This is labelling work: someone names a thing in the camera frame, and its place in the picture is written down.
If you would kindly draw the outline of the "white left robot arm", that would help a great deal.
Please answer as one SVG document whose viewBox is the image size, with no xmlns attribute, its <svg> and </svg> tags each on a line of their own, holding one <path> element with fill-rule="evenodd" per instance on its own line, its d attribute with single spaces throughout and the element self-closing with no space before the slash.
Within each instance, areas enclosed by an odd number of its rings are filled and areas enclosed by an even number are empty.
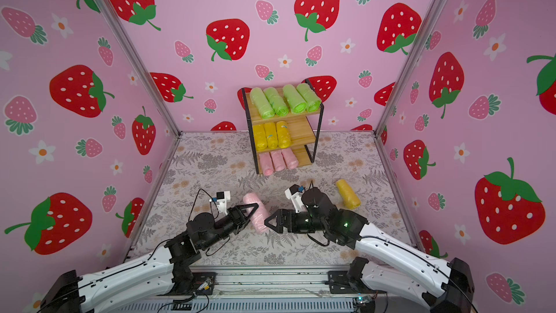
<svg viewBox="0 0 556 313">
<path fill-rule="evenodd" d="M 191 265 L 202 258 L 203 251 L 245 229 L 258 209 L 256 203 L 237 205 L 220 220 L 209 212 L 201 213 L 187 223 L 184 232 L 145 256 L 88 275 L 66 272 L 45 295 L 39 310 L 112 312 L 152 296 L 204 294 L 210 285 L 195 278 Z"/>
</svg>

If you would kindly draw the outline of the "light green roll with label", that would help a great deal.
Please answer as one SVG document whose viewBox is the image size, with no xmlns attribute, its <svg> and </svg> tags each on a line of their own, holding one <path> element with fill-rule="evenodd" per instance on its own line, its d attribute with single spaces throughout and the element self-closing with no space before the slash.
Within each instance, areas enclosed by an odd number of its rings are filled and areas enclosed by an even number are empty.
<svg viewBox="0 0 556 313">
<path fill-rule="evenodd" d="M 278 117 L 285 117 L 289 113 L 288 106 L 285 104 L 284 99 L 279 95 L 274 87 L 264 89 L 264 94 Z"/>
</svg>

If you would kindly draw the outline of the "pink roll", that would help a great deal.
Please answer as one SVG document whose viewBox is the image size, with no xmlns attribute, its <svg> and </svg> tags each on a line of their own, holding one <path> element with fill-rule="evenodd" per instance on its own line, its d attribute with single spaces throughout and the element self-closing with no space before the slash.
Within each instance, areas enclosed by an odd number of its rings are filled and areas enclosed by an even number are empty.
<svg viewBox="0 0 556 313">
<path fill-rule="evenodd" d="M 253 204 L 253 203 L 258 204 L 259 207 L 255 211 L 255 213 L 251 216 L 250 221 L 253 224 L 256 233 L 258 234 L 266 233 L 269 229 L 267 226 L 265 226 L 264 221 L 266 220 L 266 218 L 269 217 L 269 212 L 265 207 L 264 203 L 262 202 L 262 200 L 259 198 L 257 194 L 248 193 L 243 197 L 243 202 L 244 204 Z"/>
<path fill-rule="evenodd" d="M 272 157 L 269 152 L 260 154 L 259 162 L 261 165 L 261 171 L 264 176 L 270 176 L 274 173 L 275 169 L 272 162 Z"/>
<path fill-rule="evenodd" d="M 284 156 L 282 155 L 281 150 L 276 150 L 276 151 L 270 152 L 270 156 L 272 158 L 272 163 L 273 163 L 275 172 L 279 172 L 279 171 L 285 170 L 287 168 L 287 165 L 285 164 Z"/>
<path fill-rule="evenodd" d="M 297 156 L 295 156 L 293 150 L 291 148 L 282 149 L 282 156 L 285 161 L 285 164 L 289 170 L 293 170 L 298 167 L 299 161 Z"/>
</svg>

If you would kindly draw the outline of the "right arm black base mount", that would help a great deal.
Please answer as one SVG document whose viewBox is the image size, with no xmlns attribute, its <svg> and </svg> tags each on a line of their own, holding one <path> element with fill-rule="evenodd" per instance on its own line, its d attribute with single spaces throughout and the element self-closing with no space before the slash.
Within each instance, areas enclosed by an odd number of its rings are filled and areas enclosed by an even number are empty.
<svg viewBox="0 0 556 313">
<path fill-rule="evenodd" d="M 347 271 L 329 271 L 324 283 L 332 294 L 385 294 L 385 291 L 374 290 L 363 283 L 363 269 L 369 262 L 358 256 L 350 263 Z"/>
</svg>

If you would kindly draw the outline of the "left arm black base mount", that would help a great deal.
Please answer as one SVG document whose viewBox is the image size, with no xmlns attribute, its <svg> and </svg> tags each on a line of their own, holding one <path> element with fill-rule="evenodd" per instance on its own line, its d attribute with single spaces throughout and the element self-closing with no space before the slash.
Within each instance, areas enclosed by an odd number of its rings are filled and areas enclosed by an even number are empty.
<svg viewBox="0 0 556 313">
<path fill-rule="evenodd" d="M 189 267 L 178 266 L 172 271 L 172 288 L 166 296 L 211 296 L 216 284 L 215 272 L 192 272 Z"/>
</svg>

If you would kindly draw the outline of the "yellow roll with teal label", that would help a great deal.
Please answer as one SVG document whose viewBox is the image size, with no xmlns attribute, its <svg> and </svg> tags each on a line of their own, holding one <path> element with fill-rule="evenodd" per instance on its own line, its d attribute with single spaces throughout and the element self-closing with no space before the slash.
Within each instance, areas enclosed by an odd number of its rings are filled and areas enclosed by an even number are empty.
<svg viewBox="0 0 556 313">
<path fill-rule="evenodd" d="M 292 140 L 288 129 L 288 124 L 285 121 L 278 121 L 276 123 L 278 146 L 281 149 L 286 149 L 291 146 Z"/>
</svg>

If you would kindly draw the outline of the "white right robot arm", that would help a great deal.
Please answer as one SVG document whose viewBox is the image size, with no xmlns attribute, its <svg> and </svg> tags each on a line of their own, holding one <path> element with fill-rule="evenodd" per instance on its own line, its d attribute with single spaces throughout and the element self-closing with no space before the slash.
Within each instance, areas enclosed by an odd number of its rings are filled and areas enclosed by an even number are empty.
<svg viewBox="0 0 556 313">
<path fill-rule="evenodd" d="M 318 188 L 286 191 L 293 209 L 279 209 L 264 221 L 276 233 L 321 232 L 329 242 L 360 252 L 339 285 L 357 293 L 374 291 L 413 301 L 430 312 L 474 312 L 475 287 L 469 265 L 420 252 L 370 223 L 337 208 Z"/>
</svg>

